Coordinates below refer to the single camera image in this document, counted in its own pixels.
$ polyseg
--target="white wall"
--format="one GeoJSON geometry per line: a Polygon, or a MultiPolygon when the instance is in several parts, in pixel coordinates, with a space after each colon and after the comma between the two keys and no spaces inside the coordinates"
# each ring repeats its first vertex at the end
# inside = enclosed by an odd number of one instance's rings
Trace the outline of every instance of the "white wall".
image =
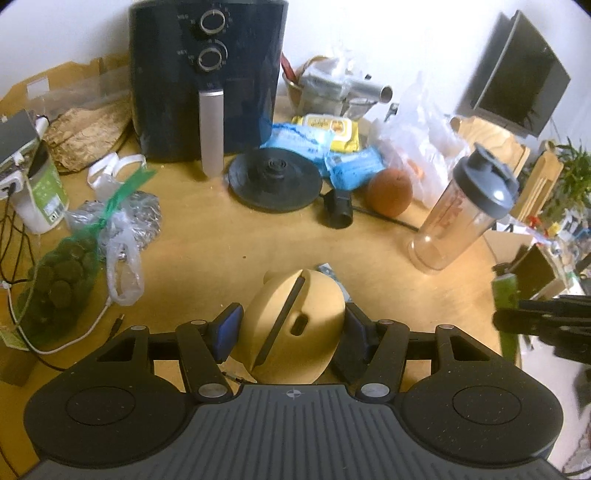
{"type": "MultiPolygon", "coordinates": [[[[132,0],[16,0],[0,15],[0,95],[23,78],[68,60],[123,51],[132,0]]],[[[439,106],[453,113],[486,47],[498,15],[516,9],[542,32],[573,78],[555,113],[563,137],[587,138],[591,119],[591,18],[572,0],[291,0],[284,50],[294,66],[342,43],[394,100],[419,70],[439,106]]],[[[386,106],[371,116],[382,117],[386,106]]],[[[541,140],[553,136],[548,127],[541,140]]],[[[537,140],[530,138],[530,146],[537,140]]]]}

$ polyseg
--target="power cord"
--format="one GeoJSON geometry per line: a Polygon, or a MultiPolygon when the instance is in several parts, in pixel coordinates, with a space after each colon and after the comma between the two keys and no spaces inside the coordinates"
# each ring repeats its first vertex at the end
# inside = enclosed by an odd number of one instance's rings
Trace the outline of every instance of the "power cord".
{"type": "Polygon", "coordinates": [[[71,342],[65,343],[64,345],[62,345],[61,347],[58,347],[56,349],[53,350],[49,350],[49,351],[44,351],[44,350],[39,350],[38,348],[36,348],[27,338],[25,332],[23,331],[22,327],[18,324],[20,322],[20,319],[17,320],[17,316],[14,313],[14,307],[12,305],[12,293],[11,293],[11,289],[10,289],[10,285],[7,285],[6,283],[2,284],[2,287],[6,289],[6,291],[8,292],[8,308],[10,310],[10,317],[12,319],[12,321],[14,322],[14,325],[17,327],[19,333],[21,334],[22,339],[25,341],[25,343],[27,344],[27,346],[29,347],[29,350],[31,350],[34,353],[37,353],[38,355],[53,355],[54,353],[57,352],[61,352],[62,350],[68,348],[69,346],[72,346],[82,340],[84,340],[86,337],[88,337],[96,328],[96,326],[99,324],[99,322],[101,321],[101,319],[103,318],[103,316],[105,315],[106,311],[108,310],[108,308],[113,305],[113,300],[111,299],[110,296],[107,297],[107,300],[105,302],[105,306],[103,307],[103,309],[101,310],[101,312],[99,313],[98,317],[96,318],[95,322],[90,326],[90,328],[86,331],[86,333],[84,335],[79,336],[78,338],[72,340],[71,342]]]}
{"type": "Polygon", "coordinates": [[[34,256],[33,256],[33,248],[31,246],[31,240],[29,238],[29,236],[27,235],[26,231],[25,231],[25,225],[24,223],[22,224],[22,229],[18,229],[18,227],[16,226],[15,220],[16,220],[16,212],[12,213],[12,216],[10,216],[8,214],[8,209],[10,207],[10,198],[11,196],[14,194],[14,191],[16,189],[16,185],[14,183],[11,183],[11,185],[8,187],[8,191],[7,191],[7,198],[6,198],[6,205],[4,207],[4,215],[2,217],[1,220],[1,227],[0,227],[0,249],[2,248],[2,244],[4,243],[4,233],[5,233],[5,228],[6,228],[6,224],[7,222],[10,222],[10,227],[9,227],[9,234],[8,234],[8,240],[6,242],[6,245],[4,246],[2,253],[0,254],[0,277],[2,278],[3,281],[7,282],[9,285],[16,285],[19,283],[25,283],[27,281],[29,281],[30,279],[28,278],[22,278],[19,280],[16,280],[16,276],[17,276],[17,271],[18,271],[18,264],[20,262],[20,258],[22,255],[22,249],[24,246],[24,241],[26,240],[27,245],[28,245],[28,250],[29,250],[29,254],[31,255],[31,261],[33,262],[33,266],[35,264],[34,261],[34,256]],[[4,259],[6,258],[6,255],[8,253],[8,249],[10,248],[10,244],[12,242],[12,237],[13,237],[13,233],[14,231],[17,231],[21,234],[21,243],[19,246],[19,250],[18,250],[18,255],[17,255],[17,261],[14,265],[14,270],[12,273],[12,277],[9,280],[8,276],[4,274],[4,270],[2,268],[2,263],[4,262],[4,259]]]}
{"type": "Polygon", "coordinates": [[[6,456],[6,453],[4,453],[4,449],[2,448],[2,445],[0,445],[0,455],[4,459],[4,462],[8,465],[8,468],[10,468],[10,471],[14,474],[14,476],[18,480],[18,478],[20,478],[20,475],[18,474],[17,470],[14,468],[14,465],[10,462],[10,460],[8,460],[8,457],[6,456]]]}
{"type": "Polygon", "coordinates": [[[591,472],[591,465],[585,468],[581,468],[581,470],[575,470],[574,472],[565,472],[564,476],[579,476],[587,472],[591,472]]]}
{"type": "MultiPolygon", "coordinates": [[[[319,198],[323,199],[324,198],[324,194],[320,193],[318,195],[319,198]]],[[[359,212],[359,213],[364,213],[365,215],[369,215],[372,216],[374,218],[380,219],[380,220],[384,220],[386,222],[390,222],[390,223],[394,223],[396,225],[400,225],[403,226],[404,228],[409,229],[412,232],[418,232],[418,227],[411,225],[410,223],[407,222],[403,222],[402,220],[398,220],[396,218],[390,218],[390,217],[386,217],[385,215],[382,215],[381,213],[378,212],[374,212],[373,210],[368,210],[365,209],[363,207],[359,207],[357,205],[353,205],[353,210],[355,212],[359,212]]]]}

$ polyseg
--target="table surface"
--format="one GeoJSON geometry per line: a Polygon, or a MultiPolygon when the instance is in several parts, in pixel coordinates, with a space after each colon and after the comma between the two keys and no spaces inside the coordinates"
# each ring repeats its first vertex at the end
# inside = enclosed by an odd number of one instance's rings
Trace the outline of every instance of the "table surface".
{"type": "MultiPolygon", "coordinates": [[[[121,155],[137,148],[135,141],[128,141],[121,155]]],[[[491,323],[495,261],[483,239],[440,274],[425,275],[408,259],[412,232],[403,227],[356,213],[349,228],[330,229],[320,222],[321,201],[293,213],[257,212],[240,204],[223,178],[205,178],[196,163],[153,164],[152,168],[157,174],[144,189],[160,198],[163,220],[159,237],[142,253],[144,295],[132,307],[113,305],[87,339],[46,357],[52,363],[68,367],[97,348],[122,313],[122,329],[143,324],[154,333],[173,331],[191,320],[212,320],[231,302],[247,306],[269,270],[314,268],[325,262],[371,319],[394,319],[426,332],[452,323],[499,351],[491,323]]],[[[62,180],[71,207],[93,198],[86,171],[62,180]]],[[[400,219],[419,226],[427,214],[413,203],[400,219]]],[[[43,235],[40,254],[68,234],[62,222],[43,235]]],[[[91,304],[72,338],[86,331],[105,299],[104,274],[100,274],[91,304]]],[[[0,311],[6,312],[4,304],[0,311]]],[[[403,389],[427,376],[429,368],[428,361],[409,362],[403,389]]],[[[163,376],[178,383],[174,367],[163,371],[163,376]]],[[[24,387],[0,382],[0,443],[21,474],[37,461],[22,426],[24,407],[56,375],[38,363],[24,387]]],[[[0,478],[11,478],[1,460],[0,478]]]]}

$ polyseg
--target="blue package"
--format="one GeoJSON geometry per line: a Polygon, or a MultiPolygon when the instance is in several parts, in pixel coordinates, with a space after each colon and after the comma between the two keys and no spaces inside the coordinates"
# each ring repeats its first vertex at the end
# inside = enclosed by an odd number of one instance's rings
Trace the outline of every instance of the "blue package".
{"type": "Polygon", "coordinates": [[[335,189],[355,190],[384,169],[382,157],[374,147],[361,152],[338,154],[330,153],[326,158],[330,181],[335,189]]]}
{"type": "Polygon", "coordinates": [[[261,148],[284,148],[310,160],[323,178],[328,178],[326,156],[335,133],[305,125],[273,124],[269,140],[261,148]]]}

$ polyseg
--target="air fryer knob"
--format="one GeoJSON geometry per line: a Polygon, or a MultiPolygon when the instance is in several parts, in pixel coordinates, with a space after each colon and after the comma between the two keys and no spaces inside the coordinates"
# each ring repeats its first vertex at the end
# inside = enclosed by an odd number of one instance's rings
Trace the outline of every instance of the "air fryer knob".
{"type": "Polygon", "coordinates": [[[206,11],[199,19],[199,28],[206,35],[220,33],[226,26],[226,16],[221,10],[212,8],[206,11]]]}
{"type": "Polygon", "coordinates": [[[219,70],[226,60],[226,50],[218,43],[208,44],[197,56],[195,66],[200,72],[208,73],[219,70]]]}

